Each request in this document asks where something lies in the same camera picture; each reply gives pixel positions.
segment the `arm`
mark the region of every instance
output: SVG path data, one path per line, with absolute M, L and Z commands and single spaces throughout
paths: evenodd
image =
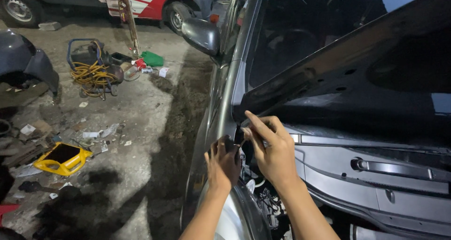
M 214 239 L 222 208 L 232 186 L 238 182 L 241 170 L 241 161 L 235 163 L 238 146 L 226 145 L 228 142 L 228 137 L 223 136 L 211 145 L 211 156 L 204 154 L 209 187 L 199 210 L 179 240 Z
M 295 165 L 295 142 L 277 117 L 259 118 L 249 111 L 249 127 L 243 128 L 251 140 L 258 168 L 272 183 L 285 205 L 291 226 L 299 240 L 340 240 L 313 202 Z

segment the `hand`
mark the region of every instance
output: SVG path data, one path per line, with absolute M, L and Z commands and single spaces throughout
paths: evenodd
M 245 112 L 251 121 L 242 128 L 245 139 L 254 147 L 255 158 L 262 174 L 276 189 L 285 188 L 299 180 L 295 165 L 295 142 L 275 116 L 259 118 L 249 110 Z
M 204 154 L 208 168 L 208 183 L 212 190 L 224 191 L 227 194 L 232 186 L 238 183 L 241 171 L 241 160 L 235 162 L 239 147 L 234 145 L 229 136 L 222 136 L 210 146 L 210 154 Z

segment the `hubcap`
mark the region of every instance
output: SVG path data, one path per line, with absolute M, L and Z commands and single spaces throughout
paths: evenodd
M 171 12 L 171 23 L 177 29 L 182 29 L 182 17 L 177 12 Z
M 22 22 L 31 21 L 33 15 L 22 1 L 20 0 L 3 0 L 3 6 L 9 15 L 11 15 L 16 20 Z

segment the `can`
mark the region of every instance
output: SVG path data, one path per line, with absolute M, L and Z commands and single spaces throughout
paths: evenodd
M 144 67 L 141 69 L 142 73 L 151 73 L 152 72 L 152 67 Z

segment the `yellow hose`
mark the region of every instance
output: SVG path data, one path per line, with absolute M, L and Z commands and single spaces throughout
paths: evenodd
M 96 41 L 93 42 L 99 49 L 100 58 L 102 55 L 100 46 Z M 106 67 L 105 65 L 99 66 L 98 60 L 96 60 L 96 62 L 92 65 L 80 62 L 72 62 L 72 65 L 75 66 L 75 70 L 70 70 L 70 74 L 74 78 L 75 82 L 80 85 L 83 92 L 85 92 L 86 95 L 90 97 L 99 97 L 102 95 L 102 93 L 93 93 L 92 90 L 94 88 L 103 89 L 103 95 L 105 95 L 105 88 L 106 85 L 108 85 L 107 79 L 110 79 L 110 83 L 118 80 L 115 75 L 106 72 L 106 69 L 108 67 Z

